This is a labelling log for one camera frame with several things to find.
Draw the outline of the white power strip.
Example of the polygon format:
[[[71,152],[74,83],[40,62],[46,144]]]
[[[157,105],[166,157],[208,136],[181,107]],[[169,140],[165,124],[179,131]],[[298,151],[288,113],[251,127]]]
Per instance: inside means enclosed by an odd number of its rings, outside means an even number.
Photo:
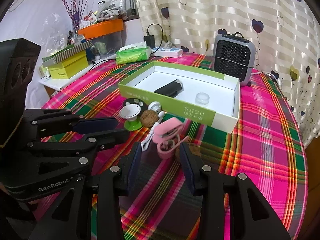
[[[170,57],[179,58],[183,55],[183,49],[181,48],[153,48],[152,54],[155,57]]]

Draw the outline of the grey mini fan heater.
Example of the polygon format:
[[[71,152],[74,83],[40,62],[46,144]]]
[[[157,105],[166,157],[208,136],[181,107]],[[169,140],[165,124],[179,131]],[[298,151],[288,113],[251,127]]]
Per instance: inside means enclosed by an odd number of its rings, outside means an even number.
[[[254,68],[256,48],[253,42],[237,34],[219,34],[213,47],[212,70],[249,83]]]

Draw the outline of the green white cardboard box tray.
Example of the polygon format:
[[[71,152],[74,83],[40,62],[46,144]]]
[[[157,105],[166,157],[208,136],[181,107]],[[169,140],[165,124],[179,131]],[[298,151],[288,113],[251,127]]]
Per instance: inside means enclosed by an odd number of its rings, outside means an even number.
[[[183,91],[176,97],[154,93],[176,79],[183,83]],[[120,81],[118,87],[125,98],[147,104],[158,101],[166,112],[226,133],[232,133],[239,120],[239,79],[212,70],[153,61]],[[210,96],[208,105],[195,104],[200,92]]]

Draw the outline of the plaid tablecloth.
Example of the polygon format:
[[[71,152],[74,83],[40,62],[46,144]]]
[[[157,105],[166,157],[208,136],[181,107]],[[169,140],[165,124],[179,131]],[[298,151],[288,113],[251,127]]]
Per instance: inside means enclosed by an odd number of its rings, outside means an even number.
[[[105,62],[44,107],[70,109],[86,118],[118,117],[124,100],[118,83],[142,66]],[[213,168],[227,175],[247,174],[296,239],[306,210],[308,168],[292,108],[264,75],[253,76],[240,95],[240,118],[233,133],[184,120],[183,134],[199,145],[202,159]],[[180,163],[160,159],[153,145],[143,154],[130,196],[120,201],[125,239],[196,238],[201,198],[191,195]]]

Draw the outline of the striped cardboard box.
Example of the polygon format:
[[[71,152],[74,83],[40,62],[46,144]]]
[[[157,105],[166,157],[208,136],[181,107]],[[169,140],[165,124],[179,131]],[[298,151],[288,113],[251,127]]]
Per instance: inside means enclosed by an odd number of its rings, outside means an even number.
[[[67,46],[65,49],[62,49],[55,53],[52,56],[43,57],[42,65],[48,67],[57,63],[62,62],[63,60],[83,51],[93,46],[92,41],[86,41],[84,43],[72,44]]]

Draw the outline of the wooden cabinet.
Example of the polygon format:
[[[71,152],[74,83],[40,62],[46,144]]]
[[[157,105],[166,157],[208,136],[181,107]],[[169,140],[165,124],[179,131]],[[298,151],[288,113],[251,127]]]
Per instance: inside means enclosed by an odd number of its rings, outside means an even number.
[[[309,185],[308,201],[298,239],[319,239],[319,138],[306,148]]]

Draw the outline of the green tissue pack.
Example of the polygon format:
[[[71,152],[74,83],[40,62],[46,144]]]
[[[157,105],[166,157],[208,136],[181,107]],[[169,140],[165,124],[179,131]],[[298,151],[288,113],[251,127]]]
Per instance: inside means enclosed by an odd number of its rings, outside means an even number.
[[[151,52],[152,49],[145,41],[124,46],[116,52],[116,64],[146,61],[149,59]]]

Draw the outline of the black paw shaped holder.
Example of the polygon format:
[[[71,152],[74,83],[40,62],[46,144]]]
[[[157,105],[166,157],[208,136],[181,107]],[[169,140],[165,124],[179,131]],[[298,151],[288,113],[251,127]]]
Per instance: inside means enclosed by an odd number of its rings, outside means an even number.
[[[137,98],[125,99],[123,102],[123,107],[131,104],[138,105],[141,108],[141,111],[140,111],[141,113],[143,113],[148,109],[148,105],[143,100],[137,99]]]

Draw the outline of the black rectangular device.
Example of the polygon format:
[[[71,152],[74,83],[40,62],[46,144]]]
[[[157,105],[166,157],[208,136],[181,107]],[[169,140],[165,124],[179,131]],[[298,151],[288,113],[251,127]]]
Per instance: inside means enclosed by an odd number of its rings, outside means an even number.
[[[161,88],[155,90],[154,93],[174,98],[182,91],[183,91],[183,83],[180,80],[176,79],[162,86]]]

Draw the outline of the pink cable clip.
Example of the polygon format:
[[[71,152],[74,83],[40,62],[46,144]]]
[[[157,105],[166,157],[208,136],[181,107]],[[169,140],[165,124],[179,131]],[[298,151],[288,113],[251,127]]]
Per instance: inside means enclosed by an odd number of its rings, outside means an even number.
[[[183,127],[183,122],[173,117],[154,128],[152,141],[157,145],[157,153],[161,159],[171,158],[180,144],[190,139],[189,136],[180,138]]]

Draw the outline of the heart pattern curtain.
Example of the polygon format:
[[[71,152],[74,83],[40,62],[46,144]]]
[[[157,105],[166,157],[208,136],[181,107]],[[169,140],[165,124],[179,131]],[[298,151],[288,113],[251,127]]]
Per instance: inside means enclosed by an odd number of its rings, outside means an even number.
[[[157,42],[213,53],[220,33],[254,43],[255,68],[279,76],[305,146],[319,136],[319,23],[304,0],[136,0],[143,28]]]

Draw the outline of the black power adapter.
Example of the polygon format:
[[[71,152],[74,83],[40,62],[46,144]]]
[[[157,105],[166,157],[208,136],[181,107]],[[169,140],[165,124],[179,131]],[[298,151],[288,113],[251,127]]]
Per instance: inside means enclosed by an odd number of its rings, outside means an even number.
[[[143,37],[146,45],[149,46],[151,49],[155,48],[155,36],[154,35],[146,35]]]

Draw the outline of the orange lid storage bin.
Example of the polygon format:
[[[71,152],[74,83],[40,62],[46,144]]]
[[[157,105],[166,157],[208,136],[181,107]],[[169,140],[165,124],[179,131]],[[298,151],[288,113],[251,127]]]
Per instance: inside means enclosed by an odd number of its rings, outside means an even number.
[[[122,46],[122,19],[104,21],[82,28],[78,31],[87,41],[91,41],[101,56],[115,54]]]

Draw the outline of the white mushroom shaped hook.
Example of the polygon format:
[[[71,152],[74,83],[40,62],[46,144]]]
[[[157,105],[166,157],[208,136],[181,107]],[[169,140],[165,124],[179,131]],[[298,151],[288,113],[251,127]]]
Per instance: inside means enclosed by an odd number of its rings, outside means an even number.
[[[161,104],[158,101],[154,101],[148,105],[148,110],[154,111],[157,114],[161,112]]]

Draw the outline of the yellow green box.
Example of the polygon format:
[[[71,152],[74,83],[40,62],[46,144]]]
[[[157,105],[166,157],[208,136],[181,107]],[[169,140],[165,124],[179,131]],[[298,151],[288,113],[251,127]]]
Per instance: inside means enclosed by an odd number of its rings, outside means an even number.
[[[87,67],[86,51],[83,50],[60,63],[48,66],[48,71],[52,79],[70,79]]]

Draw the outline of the white green round stand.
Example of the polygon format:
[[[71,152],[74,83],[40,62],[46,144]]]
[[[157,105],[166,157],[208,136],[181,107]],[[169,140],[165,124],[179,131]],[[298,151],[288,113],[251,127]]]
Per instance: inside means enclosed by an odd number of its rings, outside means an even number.
[[[126,105],[120,110],[119,115],[126,120],[124,127],[128,131],[137,131],[142,128],[142,123],[138,118],[140,112],[141,107],[137,104]]]

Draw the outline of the clear round plastic jar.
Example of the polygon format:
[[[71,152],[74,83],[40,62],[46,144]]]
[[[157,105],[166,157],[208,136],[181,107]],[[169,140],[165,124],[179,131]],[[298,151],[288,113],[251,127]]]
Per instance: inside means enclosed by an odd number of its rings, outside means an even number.
[[[197,93],[195,96],[196,105],[206,106],[208,105],[209,101],[210,101],[210,96],[206,93],[200,92],[200,93]]]

